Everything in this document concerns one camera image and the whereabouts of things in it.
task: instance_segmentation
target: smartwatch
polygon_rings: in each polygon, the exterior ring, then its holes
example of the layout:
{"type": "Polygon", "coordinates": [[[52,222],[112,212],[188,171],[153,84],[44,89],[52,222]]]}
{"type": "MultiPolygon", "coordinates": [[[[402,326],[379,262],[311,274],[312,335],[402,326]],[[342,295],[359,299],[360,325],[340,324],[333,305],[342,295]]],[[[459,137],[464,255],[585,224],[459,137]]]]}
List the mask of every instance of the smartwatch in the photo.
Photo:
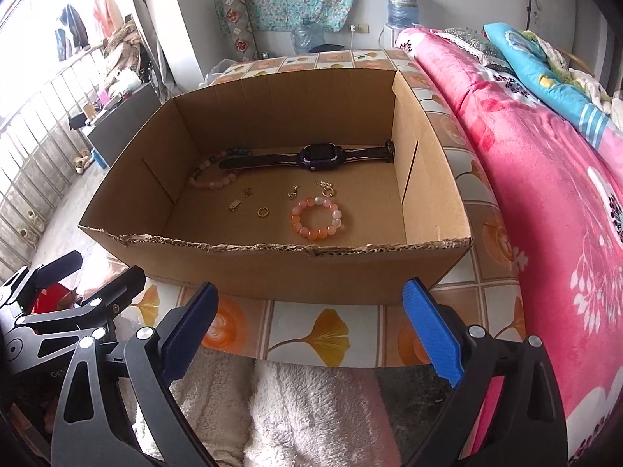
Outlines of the smartwatch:
{"type": "Polygon", "coordinates": [[[225,158],[219,163],[223,170],[251,169],[255,167],[289,166],[301,167],[312,172],[318,170],[332,170],[342,163],[352,163],[362,160],[384,160],[394,162],[394,143],[385,142],[382,147],[367,147],[365,149],[342,149],[341,146],[329,143],[311,144],[300,152],[291,154],[264,154],[262,156],[234,156],[225,158]]]}

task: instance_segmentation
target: water bottle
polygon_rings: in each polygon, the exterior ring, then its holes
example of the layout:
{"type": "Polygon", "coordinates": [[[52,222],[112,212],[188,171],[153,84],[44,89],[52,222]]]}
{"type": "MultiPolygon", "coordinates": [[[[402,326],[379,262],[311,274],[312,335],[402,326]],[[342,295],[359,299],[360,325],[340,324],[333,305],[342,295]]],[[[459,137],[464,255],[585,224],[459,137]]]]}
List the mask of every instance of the water bottle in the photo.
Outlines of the water bottle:
{"type": "Polygon", "coordinates": [[[387,24],[393,28],[409,28],[419,23],[417,0],[387,0],[387,24]]]}
{"type": "Polygon", "coordinates": [[[325,43],[322,25],[311,21],[308,17],[304,18],[290,33],[295,54],[309,54],[310,49],[325,43]]]}

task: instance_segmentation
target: window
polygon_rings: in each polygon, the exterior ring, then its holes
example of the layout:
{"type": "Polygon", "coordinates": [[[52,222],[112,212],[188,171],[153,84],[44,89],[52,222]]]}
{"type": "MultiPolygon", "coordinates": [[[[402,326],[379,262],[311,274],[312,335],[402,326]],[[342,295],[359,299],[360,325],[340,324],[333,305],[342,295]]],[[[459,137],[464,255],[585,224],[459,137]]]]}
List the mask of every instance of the window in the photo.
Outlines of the window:
{"type": "Polygon", "coordinates": [[[98,42],[89,0],[22,0],[0,30],[0,122],[62,67],[54,32],[68,4],[79,12],[89,43],[98,42]]]}

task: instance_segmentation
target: cardboard box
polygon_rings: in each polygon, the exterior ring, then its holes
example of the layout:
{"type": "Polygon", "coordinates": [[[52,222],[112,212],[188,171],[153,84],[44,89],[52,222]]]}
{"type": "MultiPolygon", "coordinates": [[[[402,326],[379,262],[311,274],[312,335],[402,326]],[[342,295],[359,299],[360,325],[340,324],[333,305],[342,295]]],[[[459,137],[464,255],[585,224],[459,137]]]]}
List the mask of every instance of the cardboard box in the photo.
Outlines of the cardboard box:
{"type": "MultiPolygon", "coordinates": [[[[223,176],[210,167],[206,176],[223,176]]],[[[306,226],[320,227],[325,209],[306,226]]],[[[437,283],[467,252],[463,203],[426,114],[400,71],[327,68],[258,75],[178,96],[143,126],[93,197],[82,230],[127,265],[221,293],[327,304],[401,304],[404,283],[437,283]],[[223,149],[299,151],[315,142],[382,146],[395,163],[244,171],[221,190],[188,178],[223,149]],[[335,184],[344,227],[313,243],[290,227],[295,203],[335,184]],[[294,185],[298,197],[288,198],[294,185]],[[254,194],[244,198],[242,190],[254,194]],[[241,200],[235,212],[229,204],[241,200]],[[266,206],[270,214],[257,216],[266,206]]]]}

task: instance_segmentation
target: blue pillow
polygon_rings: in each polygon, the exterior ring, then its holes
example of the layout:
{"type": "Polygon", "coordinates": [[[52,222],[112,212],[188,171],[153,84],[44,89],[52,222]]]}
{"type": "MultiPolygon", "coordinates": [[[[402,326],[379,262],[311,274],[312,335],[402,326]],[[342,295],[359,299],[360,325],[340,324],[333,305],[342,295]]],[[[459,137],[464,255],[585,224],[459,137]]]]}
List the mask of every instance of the blue pillow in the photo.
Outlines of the blue pillow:
{"type": "Polygon", "coordinates": [[[485,32],[502,51],[524,86],[569,121],[594,149],[599,149],[610,118],[584,93],[558,80],[549,69],[547,56],[539,45],[504,23],[485,25],[485,32]]]}

